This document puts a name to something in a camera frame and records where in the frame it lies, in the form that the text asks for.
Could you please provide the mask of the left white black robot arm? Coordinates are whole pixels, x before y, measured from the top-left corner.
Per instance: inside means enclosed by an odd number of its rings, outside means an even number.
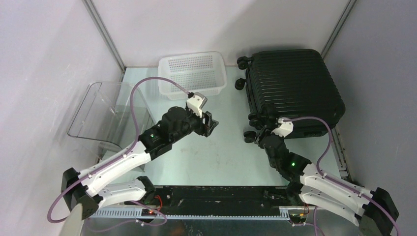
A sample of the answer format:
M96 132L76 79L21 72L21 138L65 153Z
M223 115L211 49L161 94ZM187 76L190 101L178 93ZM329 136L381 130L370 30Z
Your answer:
M129 201L149 205L155 200L155 188L146 176L114 184L132 169L162 156L174 143L191 133L208 137L218 121L210 112L201 116L189 108L171 107L161 120L144 131L127 148L82 171L70 168L63 173L61 191L69 210L81 204L87 219L101 208Z

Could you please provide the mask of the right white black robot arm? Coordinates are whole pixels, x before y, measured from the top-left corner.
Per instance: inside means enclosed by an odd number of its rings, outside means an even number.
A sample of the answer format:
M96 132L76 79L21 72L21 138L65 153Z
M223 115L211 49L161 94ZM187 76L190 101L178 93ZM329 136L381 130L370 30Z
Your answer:
M399 230L399 212L386 190L368 190L318 170L309 159L287 149L283 134L263 128L245 132L244 139L263 149L269 165L289 182L288 203L303 202L330 211L357 226L364 236L388 236Z

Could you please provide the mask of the black ribbed hard-shell suitcase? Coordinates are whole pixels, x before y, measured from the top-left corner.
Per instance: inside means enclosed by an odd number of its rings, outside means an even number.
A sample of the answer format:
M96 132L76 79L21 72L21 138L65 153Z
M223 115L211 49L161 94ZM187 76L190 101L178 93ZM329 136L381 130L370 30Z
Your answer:
M303 120L294 123L289 139L327 134L324 120L334 128L346 106L321 54L314 49L262 51L241 56L237 66L245 77L235 81L246 91L249 125L256 130L273 129L279 118Z

